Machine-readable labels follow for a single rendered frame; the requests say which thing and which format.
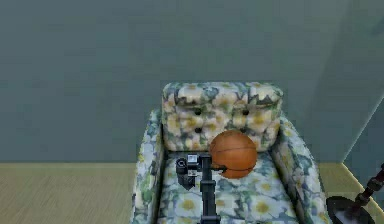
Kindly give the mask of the orange basketball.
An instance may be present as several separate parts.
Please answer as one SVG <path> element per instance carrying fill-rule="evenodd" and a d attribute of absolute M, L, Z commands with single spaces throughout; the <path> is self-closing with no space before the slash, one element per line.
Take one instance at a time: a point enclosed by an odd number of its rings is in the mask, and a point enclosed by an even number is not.
<path fill-rule="evenodd" d="M 244 133 L 228 130 L 217 135 L 211 142 L 209 153 L 215 168 L 226 167 L 221 176 L 240 179 L 247 176 L 257 162 L 257 146 Z"/>

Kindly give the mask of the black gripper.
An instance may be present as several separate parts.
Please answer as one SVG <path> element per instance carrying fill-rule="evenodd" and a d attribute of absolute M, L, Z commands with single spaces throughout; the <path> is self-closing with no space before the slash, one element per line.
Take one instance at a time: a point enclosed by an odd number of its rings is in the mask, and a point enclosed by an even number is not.
<path fill-rule="evenodd" d="M 227 167 L 225 165 L 211 164 L 211 169 L 214 171 L 226 172 Z M 185 158 L 179 158 L 176 160 L 176 174 L 178 183 L 186 190 L 190 190 L 195 186 L 196 173 L 194 170 L 189 170 L 187 160 Z"/>

